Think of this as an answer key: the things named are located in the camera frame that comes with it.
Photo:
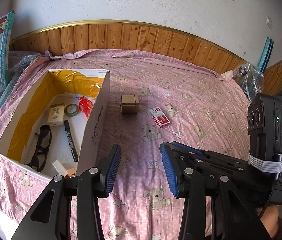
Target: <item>eyeglasses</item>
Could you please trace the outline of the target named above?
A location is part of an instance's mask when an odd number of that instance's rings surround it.
[[[46,147],[42,147],[42,142],[43,139],[50,133],[50,139],[49,139],[49,144]],[[31,159],[31,162],[27,164],[27,166],[30,166],[33,170],[37,172],[41,172],[46,164],[46,158],[47,158],[47,153],[49,152],[49,148],[51,145],[52,141],[52,132],[51,132],[51,127],[48,124],[44,124],[40,127],[40,134],[35,133],[35,135],[38,136],[37,144],[36,144],[36,149],[34,152],[34,155]],[[39,158],[38,156],[44,154],[45,158],[44,161],[42,162],[40,166]]]

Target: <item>brown box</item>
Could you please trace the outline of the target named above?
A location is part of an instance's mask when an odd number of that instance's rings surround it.
[[[121,96],[121,114],[137,114],[139,111],[139,98],[137,95]]]

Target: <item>tape roll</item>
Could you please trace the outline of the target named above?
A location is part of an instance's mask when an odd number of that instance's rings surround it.
[[[64,111],[64,113],[69,117],[76,116],[78,112],[79,112],[79,107],[77,106],[77,104],[68,105]]]

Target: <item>light switch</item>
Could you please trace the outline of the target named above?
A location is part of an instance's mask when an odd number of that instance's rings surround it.
[[[271,29],[272,28],[272,20],[270,19],[270,17],[268,16],[268,18],[266,19],[266,25],[268,25],[268,27]]]

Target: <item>white strap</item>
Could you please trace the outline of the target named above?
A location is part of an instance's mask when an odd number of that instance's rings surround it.
[[[262,172],[278,174],[281,173],[282,171],[282,161],[280,162],[263,161],[256,157],[253,157],[251,154],[249,155],[249,164],[251,164],[253,167],[257,168]]]

